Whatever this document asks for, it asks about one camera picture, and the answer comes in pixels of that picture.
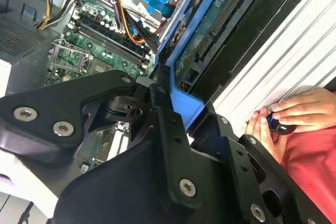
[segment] red shirt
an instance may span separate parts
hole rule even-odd
[[[289,136],[282,165],[324,215],[336,223],[336,126]]]

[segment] ventilation grille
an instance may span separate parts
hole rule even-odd
[[[7,17],[0,17],[0,51],[16,57],[45,37]]]

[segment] yellow wire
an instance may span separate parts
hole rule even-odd
[[[43,29],[47,23],[48,23],[48,20],[49,20],[49,17],[50,17],[50,10],[51,10],[51,4],[50,4],[50,1],[47,0],[47,11],[46,11],[46,17],[45,19],[43,20],[43,23],[41,24],[40,28],[39,29]]]

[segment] blue drive cage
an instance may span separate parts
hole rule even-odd
[[[177,20],[181,20],[183,14],[185,13],[187,6],[192,0],[186,0],[184,6],[179,12],[179,16]],[[202,0],[198,10],[196,11],[195,15],[193,16],[192,20],[190,21],[189,25],[187,26],[183,36],[181,37],[180,41],[177,43],[176,47],[172,51],[171,55],[166,61],[166,65],[171,68],[171,99],[173,102],[175,112],[179,113],[182,116],[184,126],[186,129],[190,127],[193,121],[198,117],[201,111],[204,109],[204,102],[193,97],[192,95],[178,89],[175,83],[175,62],[177,61],[179,55],[185,48],[186,44],[188,43],[189,39],[191,38],[193,32],[201,22],[202,18],[206,14],[208,8],[212,4],[213,0]],[[170,32],[167,34],[165,41],[159,48],[159,51],[156,55],[156,60],[158,62],[159,55],[162,50],[165,48],[169,38],[173,36],[175,29],[178,26],[178,22],[172,25],[170,28]]]

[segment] person's hand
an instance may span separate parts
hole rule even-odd
[[[314,89],[272,106],[273,118],[285,125],[297,125],[296,133],[336,125],[336,94]]]
[[[286,149],[287,136],[280,135],[277,142],[273,142],[266,117],[266,108],[262,108],[260,113],[255,111],[248,124],[244,127],[244,133],[258,139],[273,158],[278,163],[281,163]]]

